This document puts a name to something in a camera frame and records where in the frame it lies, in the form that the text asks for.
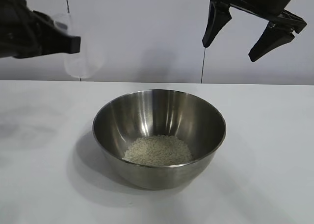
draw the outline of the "stainless steel bowl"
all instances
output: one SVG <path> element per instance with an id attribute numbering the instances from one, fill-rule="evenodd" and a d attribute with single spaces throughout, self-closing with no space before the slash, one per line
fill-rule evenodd
<path id="1" fill-rule="evenodd" d="M 130 183 L 151 190 L 183 185 L 212 160 L 226 134 L 219 111 L 194 95 L 172 90 L 145 90 L 123 95 L 106 104 L 93 123 L 96 140 L 113 169 Z M 153 167 L 123 160 L 139 137 L 174 135 L 185 141 L 194 160 Z"/>

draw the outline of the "white rice grain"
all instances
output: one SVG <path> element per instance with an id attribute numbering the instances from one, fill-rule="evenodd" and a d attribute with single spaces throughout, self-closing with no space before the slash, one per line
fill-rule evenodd
<path id="1" fill-rule="evenodd" d="M 148 166 L 169 166 L 193 160 L 188 145 L 175 136 L 138 138 L 125 152 L 124 160 Z"/>

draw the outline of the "white table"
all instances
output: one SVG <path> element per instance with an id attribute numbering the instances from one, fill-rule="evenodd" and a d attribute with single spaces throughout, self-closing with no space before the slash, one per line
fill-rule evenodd
<path id="1" fill-rule="evenodd" d="M 190 185 L 126 186 L 91 134 L 127 92 L 198 95 L 227 136 Z M 0 224 L 312 224 L 314 87 L 0 81 Z"/>

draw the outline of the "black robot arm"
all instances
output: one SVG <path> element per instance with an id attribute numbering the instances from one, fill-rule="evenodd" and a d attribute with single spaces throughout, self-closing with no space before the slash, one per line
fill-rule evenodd
<path id="1" fill-rule="evenodd" d="M 77 53 L 79 49 L 80 37 L 56 28 L 48 15 L 30 11 L 26 0 L 0 0 L 0 58 Z"/>
<path id="2" fill-rule="evenodd" d="M 269 21 L 264 33 L 249 52 L 255 62 L 269 51 L 291 42 L 293 32 L 300 33 L 306 22 L 285 7 L 291 0 L 210 0 L 209 18 L 203 45 L 209 47 L 222 27 L 231 20 L 230 7 L 243 10 Z"/>

